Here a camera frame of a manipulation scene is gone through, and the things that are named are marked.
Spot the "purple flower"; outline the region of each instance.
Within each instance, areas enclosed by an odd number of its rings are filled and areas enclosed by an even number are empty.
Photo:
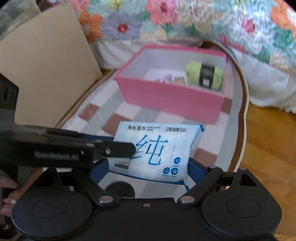
[[[113,12],[104,19],[101,28],[105,38],[138,39],[140,38],[140,27],[142,23],[133,15],[126,12]]]

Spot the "ring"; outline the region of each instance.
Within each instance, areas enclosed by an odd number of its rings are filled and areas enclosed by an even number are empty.
[[[10,203],[11,203],[12,205],[15,205],[15,204],[17,203],[17,200],[14,198],[14,199],[12,199],[12,200],[10,201]]]

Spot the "black circular pad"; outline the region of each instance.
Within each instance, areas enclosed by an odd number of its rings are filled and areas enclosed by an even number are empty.
[[[233,198],[227,203],[227,209],[233,215],[241,218],[251,218],[261,211],[258,202],[250,198]]]
[[[201,205],[204,220],[230,238],[254,239],[271,234],[281,220],[281,208],[272,197],[252,188],[245,187],[244,192],[230,188],[210,194]]]
[[[57,240],[75,234],[91,215],[92,204],[83,195],[45,186],[20,198],[12,210],[12,221],[24,236]]]
[[[62,199],[48,198],[33,205],[33,213],[43,219],[56,218],[67,210],[67,203]]]

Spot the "pink flower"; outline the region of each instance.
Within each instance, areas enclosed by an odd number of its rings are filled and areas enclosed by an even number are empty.
[[[245,19],[242,22],[242,28],[248,33],[251,34],[255,31],[255,24],[252,19]]]
[[[76,12],[82,12],[90,4],[90,0],[71,0],[71,3]]]
[[[178,15],[175,12],[176,3],[174,0],[148,0],[145,8],[150,12],[150,20],[154,24],[175,25],[177,23]]]
[[[219,42],[222,43],[225,46],[230,46],[231,45],[229,39],[224,34],[219,35]]]
[[[248,53],[248,51],[244,48],[244,46],[241,46],[239,44],[232,44],[231,47],[241,51],[242,53]]]

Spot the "blue chinese character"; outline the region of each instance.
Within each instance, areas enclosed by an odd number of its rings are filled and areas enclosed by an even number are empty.
[[[136,149],[136,153],[144,152],[144,151],[138,151],[138,150],[141,149],[145,144],[148,143],[148,141],[145,141],[143,144],[141,144],[141,142],[142,142],[146,137],[147,137],[147,135],[144,135],[144,137],[142,138],[142,140],[140,140],[138,143],[136,143],[136,148],[139,147],[139,148]],[[131,160],[131,159],[135,159],[135,158],[140,158],[140,157],[142,157],[142,156],[132,156],[132,157],[130,158],[130,160]]]
[[[160,156],[161,153],[162,153],[162,151],[163,151],[164,146],[162,145],[161,148],[160,148],[159,153],[155,153],[155,152],[156,152],[156,148],[157,148],[158,143],[159,143],[159,142],[168,143],[168,140],[160,141],[160,138],[161,138],[161,135],[158,135],[158,139],[157,139],[156,141],[154,141],[154,140],[150,140],[150,142],[156,142],[155,147],[154,147],[154,150],[153,150],[152,153],[149,152],[150,147],[152,146],[152,144],[149,144],[149,147],[148,147],[148,149],[147,149],[147,151],[146,151],[146,154],[151,154],[150,159],[149,159],[149,161],[148,161],[148,164],[150,164],[150,165],[158,166],[158,165],[160,164],[161,158],[159,159],[159,162],[158,162],[158,163],[151,163],[151,160],[152,160],[153,156],[154,156],[154,155],[158,155],[158,156]]]

